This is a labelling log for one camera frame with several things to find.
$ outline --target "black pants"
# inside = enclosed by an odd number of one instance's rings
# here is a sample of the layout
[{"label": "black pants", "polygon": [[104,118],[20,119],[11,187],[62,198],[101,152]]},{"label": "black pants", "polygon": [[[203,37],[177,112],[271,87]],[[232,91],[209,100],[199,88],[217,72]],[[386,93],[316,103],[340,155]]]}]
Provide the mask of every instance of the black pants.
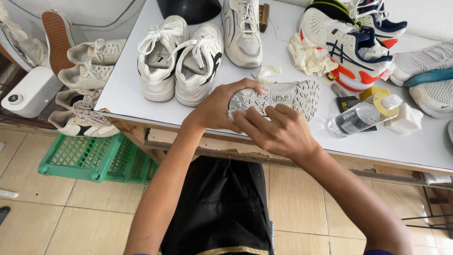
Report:
[{"label": "black pants", "polygon": [[163,255],[273,255],[261,164],[193,161],[161,248]]}]

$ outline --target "white device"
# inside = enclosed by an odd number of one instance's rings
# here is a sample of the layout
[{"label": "white device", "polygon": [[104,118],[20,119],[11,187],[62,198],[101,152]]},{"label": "white device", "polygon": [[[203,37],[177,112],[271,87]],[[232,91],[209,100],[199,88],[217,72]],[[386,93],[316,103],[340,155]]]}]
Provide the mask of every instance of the white device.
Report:
[{"label": "white device", "polygon": [[1,101],[8,111],[25,118],[37,117],[63,87],[49,68],[33,68]]}]

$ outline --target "gray sole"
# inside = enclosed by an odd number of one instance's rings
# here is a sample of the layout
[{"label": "gray sole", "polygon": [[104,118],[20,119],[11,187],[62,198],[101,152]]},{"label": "gray sole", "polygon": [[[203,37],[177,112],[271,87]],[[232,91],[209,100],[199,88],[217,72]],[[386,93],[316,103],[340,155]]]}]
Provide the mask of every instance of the gray sole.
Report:
[{"label": "gray sole", "polygon": [[267,117],[265,108],[268,105],[282,103],[300,112],[307,121],[314,117],[319,102],[319,85],[316,82],[275,83],[263,87],[263,95],[258,94],[254,88],[237,92],[231,98],[228,109],[247,111],[248,108],[255,107],[261,115]]}]

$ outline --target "hand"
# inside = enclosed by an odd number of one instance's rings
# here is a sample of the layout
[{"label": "hand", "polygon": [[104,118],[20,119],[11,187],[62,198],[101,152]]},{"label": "hand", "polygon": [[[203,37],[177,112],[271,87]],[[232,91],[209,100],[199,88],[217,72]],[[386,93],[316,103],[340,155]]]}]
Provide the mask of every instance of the hand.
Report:
[{"label": "hand", "polygon": [[242,133],[241,129],[228,117],[228,103],[236,92],[245,88],[254,88],[258,93],[264,93],[259,82],[248,78],[220,85],[187,116],[187,121],[184,120],[184,122],[198,124],[204,129],[230,129],[236,133]]},{"label": "hand", "polygon": [[256,144],[270,153],[294,159],[310,158],[322,151],[313,138],[305,117],[284,104],[265,109],[271,121],[266,120],[254,107],[247,113],[234,112],[234,123]]}]

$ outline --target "water bottle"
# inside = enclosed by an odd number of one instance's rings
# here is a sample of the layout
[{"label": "water bottle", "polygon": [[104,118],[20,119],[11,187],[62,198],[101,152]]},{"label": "water bottle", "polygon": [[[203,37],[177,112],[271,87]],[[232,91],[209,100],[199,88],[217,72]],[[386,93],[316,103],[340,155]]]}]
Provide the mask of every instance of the water bottle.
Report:
[{"label": "water bottle", "polygon": [[397,95],[376,93],[327,123],[327,132],[344,138],[396,117],[403,100]]}]

